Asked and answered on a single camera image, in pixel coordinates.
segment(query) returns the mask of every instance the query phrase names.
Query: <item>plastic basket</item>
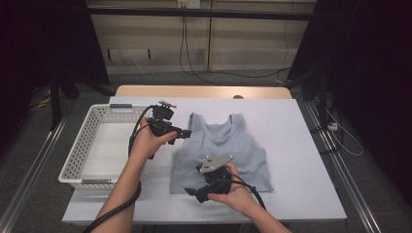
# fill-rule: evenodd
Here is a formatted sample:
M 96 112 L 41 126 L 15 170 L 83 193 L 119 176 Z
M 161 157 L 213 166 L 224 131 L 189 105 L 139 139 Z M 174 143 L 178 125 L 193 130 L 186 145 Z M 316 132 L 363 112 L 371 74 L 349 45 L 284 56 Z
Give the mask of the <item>plastic basket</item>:
M 146 108 L 91 106 L 58 180 L 81 190 L 112 189 L 128 158 L 129 137 Z

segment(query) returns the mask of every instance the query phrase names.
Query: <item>power outlet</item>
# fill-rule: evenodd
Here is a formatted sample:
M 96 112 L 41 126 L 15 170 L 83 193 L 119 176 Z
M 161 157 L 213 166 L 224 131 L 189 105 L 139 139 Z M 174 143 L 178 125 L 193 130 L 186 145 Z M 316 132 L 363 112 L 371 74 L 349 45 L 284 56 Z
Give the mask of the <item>power outlet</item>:
M 188 8 L 189 0 L 178 0 L 178 8 Z
M 200 0 L 189 0 L 189 8 L 200 9 Z

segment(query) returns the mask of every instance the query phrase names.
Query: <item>tank top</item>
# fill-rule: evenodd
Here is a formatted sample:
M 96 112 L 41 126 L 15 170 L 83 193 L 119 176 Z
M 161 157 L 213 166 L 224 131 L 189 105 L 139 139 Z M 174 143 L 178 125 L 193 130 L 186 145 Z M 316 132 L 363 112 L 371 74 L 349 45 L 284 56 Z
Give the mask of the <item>tank top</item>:
M 223 124 L 207 124 L 202 115 L 189 117 L 190 138 L 173 152 L 170 193 L 186 193 L 185 188 L 198 189 L 204 177 L 196 166 L 203 164 L 206 156 L 233 156 L 239 175 L 257 191 L 272 191 L 266 151 L 246 131 L 243 115 L 232 114 Z

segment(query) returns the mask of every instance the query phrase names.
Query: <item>dark background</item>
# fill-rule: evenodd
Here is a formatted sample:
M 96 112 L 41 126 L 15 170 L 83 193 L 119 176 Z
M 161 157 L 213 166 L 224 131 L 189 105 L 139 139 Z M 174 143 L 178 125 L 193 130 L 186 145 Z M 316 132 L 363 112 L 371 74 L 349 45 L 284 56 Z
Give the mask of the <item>dark background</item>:
M 410 10 L 403 1 L 318 1 L 315 13 L 339 13 L 341 18 L 309 23 L 290 79 L 319 68 L 303 85 L 306 97 L 319 91 L 324 75 L 360 139 L 412 205 Z M 0 149 L 27 112 L 33 88 L 48 84 L 51 76 L 61 86 L 74 81 L 70 74 L 109 83 L 82 0 L 1 1 L 0 51 Z

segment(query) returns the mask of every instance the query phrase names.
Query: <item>metal frame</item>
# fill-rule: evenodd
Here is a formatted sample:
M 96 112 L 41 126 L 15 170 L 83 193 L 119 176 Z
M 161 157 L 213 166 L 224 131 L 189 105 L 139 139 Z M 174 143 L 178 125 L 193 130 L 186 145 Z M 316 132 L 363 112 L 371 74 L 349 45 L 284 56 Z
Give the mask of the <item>metal frame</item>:
M 152 17 L 225 17 L 282 20 L 336 20 L 341 16 L 341 14 L 316 15 L 312 13 L 250 12 L 177 8 L 125 8 L 106 6 L 87 6 L 87 10 L 91 15 Z
M 313 101 L 306 103 L 306 108 L 311 115 L 313 122 L 316 127 L 321 127 L 321 122 L 319 120 L 319 112 L 315 107 Z M 366 231 L 368 233 L 382 233 L 381 227 L 367 204 L 366 200 L 363 198 L 361 191 L 359 190 L 357 184 L 354 181 L 348 167 L 345 164 L 339 151 L 333 151 L 336 148 L 336 144 L 333 142 L 330 133 L 327 130 L 320 130 L 319 134 L 324 141 L 325 147 L 330 150 L 329 156 L 332 160 L 334 167 L 336 168 L 340 179 L 342 179 L 346 190 L 354 203 L 355 209 L 357 210 L 360 220 L 362 221 Z
M 6 210 L 4 210 L 3 215 L 1 215 L 1 218 L 0 218 L 0 232 L 1 233 L 12 232 L 12 229 L 16 224 L 17 218 L 20 215 L 24 207 L 24 204 L 30 195 L 31 190 L 36 184 L 37 179 L 39 178 L 39 175 L 43 167 L 48 161 L 48 158 L 52 152 L 52 149 L 55 143 L 57 142 L 60 136 L 60 133 L 62 132 L 66 124 L 67 118 L 73 111 L 75 103 L 76 101 L 71 101 L 69 103 L 69 105 L 65 109 L 65 112 L 63 114 L 61 121 L 57 123 L 54 130 L 50 131 L 48 138 L 43 143 L 42 148 L 40 149 L 33 164 L 28 170 L 15 196 L 13 197 L 12 201 L 7 206 Z

